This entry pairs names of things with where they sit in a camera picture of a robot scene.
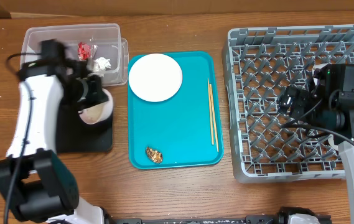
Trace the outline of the pink bowl with rice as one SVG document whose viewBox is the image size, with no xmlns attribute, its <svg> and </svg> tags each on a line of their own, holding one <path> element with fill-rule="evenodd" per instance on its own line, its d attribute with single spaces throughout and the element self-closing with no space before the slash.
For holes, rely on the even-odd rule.
<svg viewBox="0 0 354 224">
<path fill-rule="evenodd" d="M 91 108 L 84 109 L 80 111 L 80 119 L 86 124 L 96 124 L 108 119 L 114 110 L 114 100 L 111 93 L 102 89 L 103 92 L 108 97 L 108 100 L 104 103 L 92 106 Z"/>
</svg>

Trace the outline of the white tissue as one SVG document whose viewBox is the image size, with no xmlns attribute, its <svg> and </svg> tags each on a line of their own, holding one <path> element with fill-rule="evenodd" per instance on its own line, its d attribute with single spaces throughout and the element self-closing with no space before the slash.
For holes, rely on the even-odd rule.
<svg viewBox="0 0 354 224">
<path fill-rule="evenodd" d="M 93 73 L 95 75 L 103 77 L 105 71 L 111 68 L 110 59 L 100 57 L 93 61 Z"/>
</svg>

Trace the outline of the red snack wrapper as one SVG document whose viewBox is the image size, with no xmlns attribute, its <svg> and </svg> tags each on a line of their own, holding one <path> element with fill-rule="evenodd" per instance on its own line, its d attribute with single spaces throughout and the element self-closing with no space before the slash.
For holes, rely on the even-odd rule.
<svg viewBox="0 0 354 224">
<path fill-rule="evenodd" d="M 79 60 L 91 60 L 96 54 L 98 46 L 90 45 L 84 42 L 78 44 L 78 59 Z"/>
</svg>

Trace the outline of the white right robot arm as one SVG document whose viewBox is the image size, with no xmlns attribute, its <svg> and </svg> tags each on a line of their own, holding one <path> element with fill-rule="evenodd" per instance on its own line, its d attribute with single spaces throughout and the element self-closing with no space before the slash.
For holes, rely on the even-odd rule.
<svg viewBox="0 0 354 224">
<path fill-rule="evenodd" d="M 316 130 L 333 137 L 354 223 L 354 64 L 323 64 L 313 71 L 308 90 L 289 85 L 277 102 L 278 112 L 291 118 L 283 128 Z"/>
</svg>

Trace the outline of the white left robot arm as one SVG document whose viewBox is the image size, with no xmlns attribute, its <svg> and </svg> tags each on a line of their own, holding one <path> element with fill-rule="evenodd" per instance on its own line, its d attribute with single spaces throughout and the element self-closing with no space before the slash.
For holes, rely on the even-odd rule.
<svg viewBox="0 0 354 224">
<path fill-rule="evenodd" d="M 93 109 L 98 116 L 92 125 L 112 117 L 114 101 L 101 78 L 86 61 L 68 58 L 55 39 L 42 41 L 37 59 L 15 74 L 21 96 L 16 130 L 6 158 L 0 160 L 4 223 L 10 215 L 20 222 L 111 223 L 104 208 L 80 196 L 75 177 L 56 150 L 61 106 L 77 118 Z"/>
</svg>

